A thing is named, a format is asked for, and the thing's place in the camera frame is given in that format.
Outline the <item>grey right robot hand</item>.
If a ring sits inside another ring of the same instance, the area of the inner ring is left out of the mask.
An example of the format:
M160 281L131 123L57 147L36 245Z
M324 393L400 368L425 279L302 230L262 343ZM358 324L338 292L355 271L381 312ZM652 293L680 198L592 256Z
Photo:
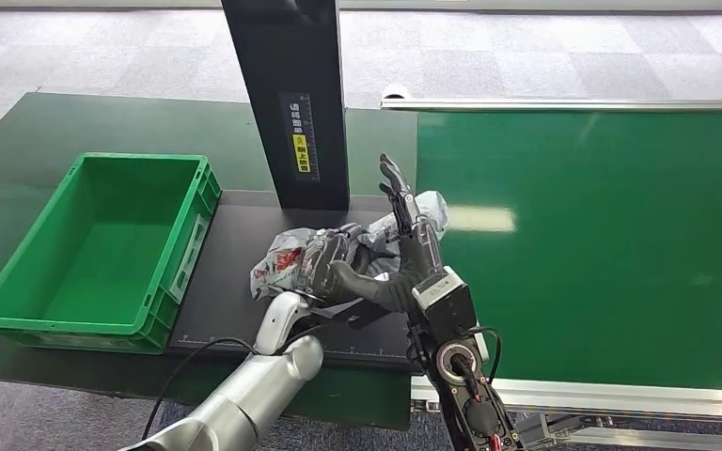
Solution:
M406 313L414 308L413 288L443 270L439 240L434 222L420 211L416 195L399 166L384 153L380 155L380 170L388 182L381 183L379 188L387 195L397 221L399 269L381 281L356 272L344 261L334 260L330 272L337 284L352 295L389 312Z

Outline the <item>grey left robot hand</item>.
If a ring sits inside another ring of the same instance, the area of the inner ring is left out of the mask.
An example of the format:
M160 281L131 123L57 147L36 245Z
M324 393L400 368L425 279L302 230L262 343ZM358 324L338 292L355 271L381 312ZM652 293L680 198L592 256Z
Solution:
M306 245L295 287L318 298L325 307L352 301L353 295L338 283L330 263L344 261L354 271L365 273L371 253L358 240L365 232L358 223L318 230Z

